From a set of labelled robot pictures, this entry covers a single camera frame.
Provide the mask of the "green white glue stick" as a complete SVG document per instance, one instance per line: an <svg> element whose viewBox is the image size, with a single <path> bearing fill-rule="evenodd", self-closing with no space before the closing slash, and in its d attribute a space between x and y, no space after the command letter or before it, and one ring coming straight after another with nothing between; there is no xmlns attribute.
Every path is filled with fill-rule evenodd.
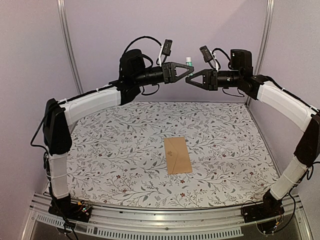
<svg viewBox="0 0 320 240"><path fill-rule="evenodd" d="M194 67L193 67L192 58L190 56L187 56L185 58L185 64L188 66L188 68L187 68L188 75L187 76L191 77L194 72Z"/></svg>

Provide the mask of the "brown kraft envelope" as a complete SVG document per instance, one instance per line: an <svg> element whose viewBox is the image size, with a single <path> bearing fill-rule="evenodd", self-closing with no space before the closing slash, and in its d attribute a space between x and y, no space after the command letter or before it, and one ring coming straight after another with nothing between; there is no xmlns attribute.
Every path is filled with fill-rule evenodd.
<svg viewBox="0 0 320 240"><path fill-rule="evenodd" d="M192 164L184 137L164 138L164 149L169 175L192 173Z"/></svg>

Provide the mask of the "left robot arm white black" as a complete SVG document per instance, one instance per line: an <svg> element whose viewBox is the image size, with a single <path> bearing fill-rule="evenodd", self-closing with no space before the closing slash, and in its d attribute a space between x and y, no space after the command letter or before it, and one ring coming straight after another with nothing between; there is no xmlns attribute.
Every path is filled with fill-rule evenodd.
<svg viewBox="0 0 320 240"><path fill-rule="evenodd" d="M176 62L147 67L145 60L152 61L139 49L128 50L119 60L117 80L69 99L47 101L42 124L47 151L45 166L50 196L63 217L70 217L75 211L67 186L67 156L72 146L69 127L98 111L132 102L141 93L141 87L176 83L194 72L193 66Z"/></svg>

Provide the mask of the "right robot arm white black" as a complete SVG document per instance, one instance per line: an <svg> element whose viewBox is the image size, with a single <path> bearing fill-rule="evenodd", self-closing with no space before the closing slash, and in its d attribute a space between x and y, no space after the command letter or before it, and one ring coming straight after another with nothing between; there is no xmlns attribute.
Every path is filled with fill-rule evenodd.
<svg viewBox="0 0 320 240"><path fill-rule="evenodd" d="M280 178L263 196L258 213L269 218L278 203L298 184L320 154L320 111L280 87L271 77L254 75L252 54L244 49L231 49L228 70L211 66L186 78L186 83L207 91L237 88L250 98L264 103L291 120L303 132L293 158Z"/></svg>

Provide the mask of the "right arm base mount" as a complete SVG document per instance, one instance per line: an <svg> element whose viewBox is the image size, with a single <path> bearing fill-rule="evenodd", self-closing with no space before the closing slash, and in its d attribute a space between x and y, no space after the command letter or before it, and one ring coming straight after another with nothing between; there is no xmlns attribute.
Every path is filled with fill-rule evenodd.
<svg viewBox="0 0 320 240"><path fill-rule="evenodd" d="M285 213L281 202L259 203L241 207L241 215L245 223L256 222L268 218L280 216Z"/></svg>

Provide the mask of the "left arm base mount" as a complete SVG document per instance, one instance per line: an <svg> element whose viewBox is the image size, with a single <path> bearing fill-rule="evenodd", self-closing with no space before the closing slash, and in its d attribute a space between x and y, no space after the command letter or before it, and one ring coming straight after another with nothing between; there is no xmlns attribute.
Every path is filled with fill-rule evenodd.
<svg viewBox="0 0 320 240"><path fill-rule="evenodd" d="M48 212L52 215L88 223L92 213L92 206L84 203L51 201Z"/></svg>

